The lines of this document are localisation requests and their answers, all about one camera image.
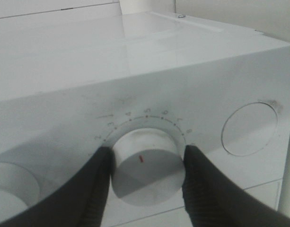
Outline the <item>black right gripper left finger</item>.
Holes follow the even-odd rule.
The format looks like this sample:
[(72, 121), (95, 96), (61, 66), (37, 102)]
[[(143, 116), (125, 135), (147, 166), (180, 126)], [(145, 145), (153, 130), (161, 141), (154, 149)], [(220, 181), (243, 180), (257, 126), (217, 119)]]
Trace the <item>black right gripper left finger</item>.
[(100, 147), (62, 187), (0, 227), (99, 227), (109, 192), (114, 155)]

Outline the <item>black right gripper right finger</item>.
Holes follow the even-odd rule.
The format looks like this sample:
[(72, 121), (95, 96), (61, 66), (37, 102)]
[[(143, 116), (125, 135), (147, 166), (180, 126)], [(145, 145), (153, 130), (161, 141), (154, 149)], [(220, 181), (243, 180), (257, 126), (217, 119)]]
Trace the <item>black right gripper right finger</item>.
[(184, 153), (185, 210), (194, 227), (290, 227), (290, 218), (227, 178), (196, 146)]

